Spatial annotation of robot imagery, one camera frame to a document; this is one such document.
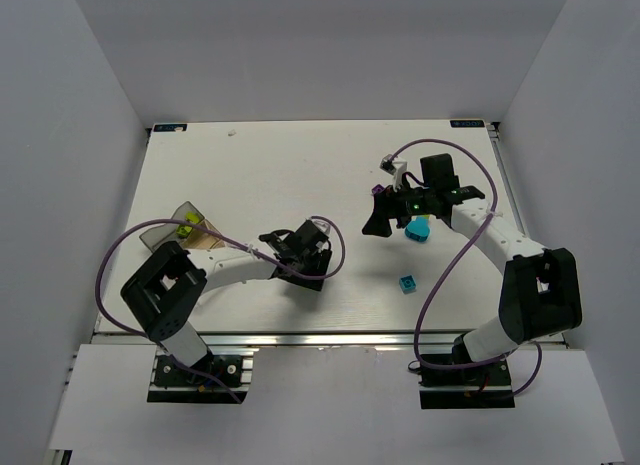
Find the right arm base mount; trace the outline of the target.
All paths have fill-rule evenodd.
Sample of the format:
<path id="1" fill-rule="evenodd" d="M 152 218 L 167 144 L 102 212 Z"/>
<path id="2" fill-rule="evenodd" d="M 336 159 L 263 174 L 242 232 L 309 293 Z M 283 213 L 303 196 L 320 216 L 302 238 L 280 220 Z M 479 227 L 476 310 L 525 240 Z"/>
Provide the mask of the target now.
<path id="1" fill-rule="evenodd" d="M 433 370 L 418 360 L 408 371 L 419 377 L 422 410 L 512 409 L 511 375 L 505 361 L 467 370 Z"/>

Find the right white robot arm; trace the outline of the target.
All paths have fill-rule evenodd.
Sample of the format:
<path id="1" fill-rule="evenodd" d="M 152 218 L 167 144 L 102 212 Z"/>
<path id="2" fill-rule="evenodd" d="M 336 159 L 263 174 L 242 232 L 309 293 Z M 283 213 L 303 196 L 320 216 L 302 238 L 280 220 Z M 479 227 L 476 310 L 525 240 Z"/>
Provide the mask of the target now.
<path id="1" fill-rule="evenodd" d="M 406 163 L 386 156 L 380 167 L 393 182 L 373 196 L 365 236 L 388 238 L 419 215 L 431 215 L 467 238 L 502 275 L 497 315 L 459 336 L 446 364 L 423 361 L 438 371 L 474 369 L 492 364 L 520 345 L 578 327 L 582 322 L 576 260 L 565 248 L 550 249 L 526 237 L 500 216 L 476 187 L 463 186 L 448 154 L 420 161 L 423 185 L 404 178 Z"/>

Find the purple lego brick upside-down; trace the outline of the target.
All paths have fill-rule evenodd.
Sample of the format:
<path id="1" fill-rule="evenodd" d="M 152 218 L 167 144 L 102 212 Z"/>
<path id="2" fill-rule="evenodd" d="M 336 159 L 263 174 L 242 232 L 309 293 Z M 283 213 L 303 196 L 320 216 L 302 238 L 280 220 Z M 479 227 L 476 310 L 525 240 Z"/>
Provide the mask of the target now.
<path id="1" fill-rule="evenodd" d="M 384 190 L 385 190 L 385 187 L 383 185 L 377 184 L 372 188 L 371 193 L 373 195 L 377 195 L 377 194 L 383 192 Z"/>

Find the small green lego brick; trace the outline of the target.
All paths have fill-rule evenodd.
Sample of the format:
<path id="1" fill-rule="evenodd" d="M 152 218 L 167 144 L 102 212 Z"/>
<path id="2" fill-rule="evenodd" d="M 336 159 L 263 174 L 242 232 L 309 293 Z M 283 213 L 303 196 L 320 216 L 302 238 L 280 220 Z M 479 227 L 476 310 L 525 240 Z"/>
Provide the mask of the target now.
<path id="1" fill-rule="evenodd" d="M 176 229 L 176 235 L 180 238 L 187 238 L 192 232 L 192 228 L 186 225 L 180 225 Z"/>

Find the cyan round lego piece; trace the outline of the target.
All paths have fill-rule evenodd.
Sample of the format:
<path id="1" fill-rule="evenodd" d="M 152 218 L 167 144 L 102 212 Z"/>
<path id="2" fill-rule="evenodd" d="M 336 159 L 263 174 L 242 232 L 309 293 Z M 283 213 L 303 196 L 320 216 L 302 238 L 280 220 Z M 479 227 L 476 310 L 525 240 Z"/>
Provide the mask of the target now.
<path id="1" fill-rule="evenodd" d="M 426 242 L 430 236 L 429 221 L 416 217 L 406 226 L 405 236 L 415 242 Z"/>

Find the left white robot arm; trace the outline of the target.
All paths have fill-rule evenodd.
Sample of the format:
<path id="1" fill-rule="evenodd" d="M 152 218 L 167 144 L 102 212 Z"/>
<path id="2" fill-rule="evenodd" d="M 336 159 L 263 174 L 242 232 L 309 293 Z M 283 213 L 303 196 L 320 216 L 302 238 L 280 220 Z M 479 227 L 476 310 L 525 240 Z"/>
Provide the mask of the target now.
<path id="1" fill-rule="evenodd" d="M 177 241 L 160 245 L 120 291 L 146 337 L 182 365 L 223 376 L 204 340 L 189 323 L 201 295 L 217 288 L 253 280 L 279 279 L 319 291 L 332 250 L 329 226 L 307 220 L 293 232 L 274 231 L 259 240 L 274 252 L 264 257 L 237 245 L 188 251 Z"/>

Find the green lego brick upside-down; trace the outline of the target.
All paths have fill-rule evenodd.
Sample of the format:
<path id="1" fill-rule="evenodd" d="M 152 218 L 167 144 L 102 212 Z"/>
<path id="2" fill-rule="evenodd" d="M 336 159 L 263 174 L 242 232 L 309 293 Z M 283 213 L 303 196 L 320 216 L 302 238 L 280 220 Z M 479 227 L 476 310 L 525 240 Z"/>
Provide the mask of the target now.
<path id="1" fill-rule="evenodd" d="M 194 224 L 198 224 L 200 222 L 199 216 L 197 214 L 194 214 L 194 213 L 191 213 L 191 212 L 188 212 L 185 215 L 185 220 L 190 222 L 190 223 L 194 223 Z"/>

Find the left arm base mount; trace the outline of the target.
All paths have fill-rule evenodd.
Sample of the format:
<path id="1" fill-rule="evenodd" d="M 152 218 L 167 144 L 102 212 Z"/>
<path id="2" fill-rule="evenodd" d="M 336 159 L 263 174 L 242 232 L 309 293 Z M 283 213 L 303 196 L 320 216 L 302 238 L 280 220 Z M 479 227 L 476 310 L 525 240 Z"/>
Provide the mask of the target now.
<path id="1" fill-rule="evenodd" d="M 212 349 L 198 364 L 177 365 L 158 350 L 152 362 L 148 403 L 240 405 L 251 383 L 253 351 Z"/>

